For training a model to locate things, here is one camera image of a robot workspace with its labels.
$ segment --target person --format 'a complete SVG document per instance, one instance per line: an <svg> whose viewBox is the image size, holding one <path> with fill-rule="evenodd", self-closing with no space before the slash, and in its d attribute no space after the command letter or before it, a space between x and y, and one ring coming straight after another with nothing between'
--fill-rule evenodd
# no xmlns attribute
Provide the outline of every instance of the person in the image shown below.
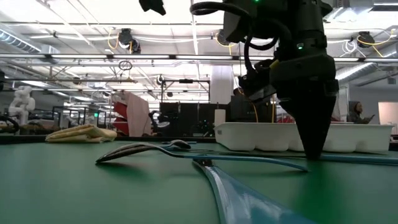
<svg viewBox="0 0 398 224"><path fill-rule="evenodd" d="M368 118L361 118L363 109L362 104L359 101L350 101L348 103L348 109L347 122L353 122L354 124L369 124L374 117L374 115L372 115Z"/></svg>

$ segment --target folded towel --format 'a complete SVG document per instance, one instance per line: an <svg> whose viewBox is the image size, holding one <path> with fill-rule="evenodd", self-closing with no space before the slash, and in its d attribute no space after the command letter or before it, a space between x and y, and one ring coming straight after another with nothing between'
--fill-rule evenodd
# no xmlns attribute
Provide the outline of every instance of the folded towel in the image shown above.
<svg viewBox="0 0 398 224"><path fill-rule="evenodd" d="M85 124L49 134L47 142L103 142L113 141L118 134L115 131Z"/></svg>

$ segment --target green table surface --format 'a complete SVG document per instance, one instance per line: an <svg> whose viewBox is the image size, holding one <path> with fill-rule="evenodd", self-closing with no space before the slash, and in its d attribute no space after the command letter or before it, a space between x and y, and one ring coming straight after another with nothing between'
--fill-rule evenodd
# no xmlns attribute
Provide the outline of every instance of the green table surface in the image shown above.
<svg viewBox="0 0 398 224"><path fill-rule="evenodd" d="M0 146L0 223L219 223L210 183L190 159L149 151L95 165L123 144ZM217 144L194 148L225 151ZM398 167L293 161L311 172L215 163L318 223L398 223Z"/></svg>

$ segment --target white robot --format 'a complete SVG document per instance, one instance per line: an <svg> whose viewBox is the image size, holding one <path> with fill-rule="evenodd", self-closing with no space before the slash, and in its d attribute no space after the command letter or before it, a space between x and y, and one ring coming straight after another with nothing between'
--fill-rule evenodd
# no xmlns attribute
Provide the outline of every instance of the white robot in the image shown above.
<svg viewBox="0 0 398 224"><path fill-rule="evenodd" d="M35 109L35 100L30 97L32 87L20 86L8 109L10 116L19 115L19 125L27 124L29 112Z"/></svg>

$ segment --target white plastic tray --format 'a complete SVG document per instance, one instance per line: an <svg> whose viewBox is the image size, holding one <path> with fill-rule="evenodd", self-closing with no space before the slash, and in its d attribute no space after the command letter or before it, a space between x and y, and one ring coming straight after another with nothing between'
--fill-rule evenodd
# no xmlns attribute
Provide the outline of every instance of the white plastic tray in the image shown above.
<svg viewBox="0 0 398 224"><path fill-rule="evenodd" d="M324 151L386 152L391 125L331 124ZM304 151L296 124L223 123L215 127L216 140L232 151Z"/></svg>

